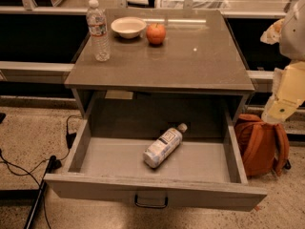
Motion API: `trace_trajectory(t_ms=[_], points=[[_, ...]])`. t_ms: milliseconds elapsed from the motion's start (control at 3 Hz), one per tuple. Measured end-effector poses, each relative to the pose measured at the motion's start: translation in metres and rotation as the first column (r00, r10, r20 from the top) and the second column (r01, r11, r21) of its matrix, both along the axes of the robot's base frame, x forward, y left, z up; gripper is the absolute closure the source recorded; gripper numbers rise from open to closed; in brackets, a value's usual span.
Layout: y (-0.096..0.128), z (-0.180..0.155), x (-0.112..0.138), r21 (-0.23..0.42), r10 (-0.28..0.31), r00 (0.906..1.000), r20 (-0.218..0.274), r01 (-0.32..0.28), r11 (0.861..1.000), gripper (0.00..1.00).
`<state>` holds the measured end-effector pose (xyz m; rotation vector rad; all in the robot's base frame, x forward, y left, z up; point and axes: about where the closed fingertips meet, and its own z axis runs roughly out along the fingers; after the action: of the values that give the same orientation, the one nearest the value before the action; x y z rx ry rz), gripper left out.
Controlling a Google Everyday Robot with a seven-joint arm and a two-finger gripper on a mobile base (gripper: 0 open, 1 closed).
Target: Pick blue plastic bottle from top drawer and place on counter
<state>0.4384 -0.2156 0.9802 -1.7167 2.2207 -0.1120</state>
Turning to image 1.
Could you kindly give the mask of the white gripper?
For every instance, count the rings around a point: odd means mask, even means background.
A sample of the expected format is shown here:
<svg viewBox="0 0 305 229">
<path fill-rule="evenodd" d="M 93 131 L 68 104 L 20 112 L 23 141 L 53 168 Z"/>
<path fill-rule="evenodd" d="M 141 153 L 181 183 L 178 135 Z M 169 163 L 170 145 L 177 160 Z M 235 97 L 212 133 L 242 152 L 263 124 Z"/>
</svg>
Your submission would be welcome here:
<svg viewBox="0 0 305 229">
<path fill-rule="evenodd" d="M 263 32 L 260 41 L 273 45 L 279 42 L 284 19 L 275 21 Z M 293 61 L 283 70 L 276 68 L 273 95 L 269 97 L 261 119 L 270 124 L 284 122 L 305 101 L 305 62 Z"/>
</svg>

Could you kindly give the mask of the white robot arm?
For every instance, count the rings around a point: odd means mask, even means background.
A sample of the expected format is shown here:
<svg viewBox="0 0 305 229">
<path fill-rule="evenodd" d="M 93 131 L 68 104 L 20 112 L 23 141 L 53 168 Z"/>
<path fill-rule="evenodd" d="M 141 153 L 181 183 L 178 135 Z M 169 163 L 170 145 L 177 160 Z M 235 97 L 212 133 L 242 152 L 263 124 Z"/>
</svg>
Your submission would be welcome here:
<svg viewBox="0 0 305 229">
<path fill-rule="evenodd" d="M 291 62 L 274 69 L 272 95 L 262 114 L 265 122 L 284 122 L 305 101 L 305 0 L 298 0 L 283 19 L 263 32 L 260 41 L 279 44 L 279 51 Z"/>
</svg>

